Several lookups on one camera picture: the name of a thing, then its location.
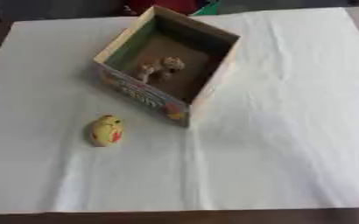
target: green object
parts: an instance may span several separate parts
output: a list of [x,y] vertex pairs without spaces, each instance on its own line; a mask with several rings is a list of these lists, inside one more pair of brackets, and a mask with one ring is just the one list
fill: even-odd
[[205,15],[217,15],[218,14],[218,6],[221,2],[209,3],[206,6],[202,7],[198,11],[196,11],[192,16],[205,16]]

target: table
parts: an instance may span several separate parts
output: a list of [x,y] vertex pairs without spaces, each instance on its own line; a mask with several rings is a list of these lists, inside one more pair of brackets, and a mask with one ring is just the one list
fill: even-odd
[[[359,28],[359,8],[348,9]],[[0,24],[0,45],[8,24]],[[13,219],[20,219],[27,223],[33,221],[78,221],[84,223],[106,223],[123,221],[125,223],[359,223],[359,209],[302,209],[302,210],[277,210],[277,211],[223,211],[223,212],[173,212],[173,213],[113,213],[113,214],[34,214],[24,216],[1,216],[0,223],[11,223]]]

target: cardboard box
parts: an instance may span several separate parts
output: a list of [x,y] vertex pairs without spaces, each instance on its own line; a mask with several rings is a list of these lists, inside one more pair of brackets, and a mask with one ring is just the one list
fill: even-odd
[[[101,79],[117,92],[187,126],[195,108],[213,91],[216,69],[239,37],[153,6],[95,58]],[[137,78],[143,64],[178,57],[186,65],[170,80]]]

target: white sheet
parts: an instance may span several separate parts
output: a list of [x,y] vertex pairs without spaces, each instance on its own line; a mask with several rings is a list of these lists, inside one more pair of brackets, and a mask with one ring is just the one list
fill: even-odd
[[[100,89],[133,18],[16,23],[0,49],[0,213],[359,207],[359,31],[343,9],[200,17],[242,36],[193,126]],[[124,139],[96,149],[100,115]]]

